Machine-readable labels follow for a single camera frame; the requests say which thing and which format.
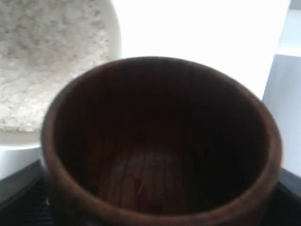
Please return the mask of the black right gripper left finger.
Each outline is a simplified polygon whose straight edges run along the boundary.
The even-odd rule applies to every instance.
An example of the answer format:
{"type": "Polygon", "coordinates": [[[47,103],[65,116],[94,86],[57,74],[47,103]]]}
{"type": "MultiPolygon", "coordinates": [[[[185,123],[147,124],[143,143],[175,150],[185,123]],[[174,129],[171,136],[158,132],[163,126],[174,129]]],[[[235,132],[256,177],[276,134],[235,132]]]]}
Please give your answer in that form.
{"type": "Polygon", "coordinates": [[[12,188],[13,185],[17,186],[17,192],[0,204],[0,224],[53,226],[40,163],[35,162],[4,179],[5,188],[12,188]]]}

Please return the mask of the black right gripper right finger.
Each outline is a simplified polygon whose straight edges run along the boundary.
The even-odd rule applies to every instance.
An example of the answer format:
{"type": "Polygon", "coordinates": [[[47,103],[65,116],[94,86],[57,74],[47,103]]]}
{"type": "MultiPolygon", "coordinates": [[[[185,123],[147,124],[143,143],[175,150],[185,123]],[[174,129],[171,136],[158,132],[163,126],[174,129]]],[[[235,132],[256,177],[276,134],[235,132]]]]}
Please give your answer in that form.
{"type": "Polygon", "coordinates": [[[267,212],[267,226],[301,225],[301,178],[281,169],[267,212]]]}

